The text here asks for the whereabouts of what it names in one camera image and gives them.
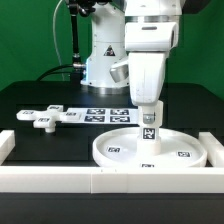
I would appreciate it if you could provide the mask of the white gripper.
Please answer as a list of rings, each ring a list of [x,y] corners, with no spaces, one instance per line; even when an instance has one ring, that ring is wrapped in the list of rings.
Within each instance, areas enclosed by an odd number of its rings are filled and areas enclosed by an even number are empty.
[[[128,54],[130,95],[135,106],[155,105],[165,78],[165,65],[177,46],[177,22],[128,22],[125,26],[125,50]],[[144,114],[143,123],[155,122],[155,114]]]

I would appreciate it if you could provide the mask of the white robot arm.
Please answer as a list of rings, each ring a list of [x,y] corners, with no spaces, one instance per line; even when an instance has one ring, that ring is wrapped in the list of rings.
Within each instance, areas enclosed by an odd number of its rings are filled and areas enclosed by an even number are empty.
[[[180,17],[203,7],[203,0],[93,0],[92,52],[82,83],[100,91],[129,88],[139,124],[159,126],[159,96]]]

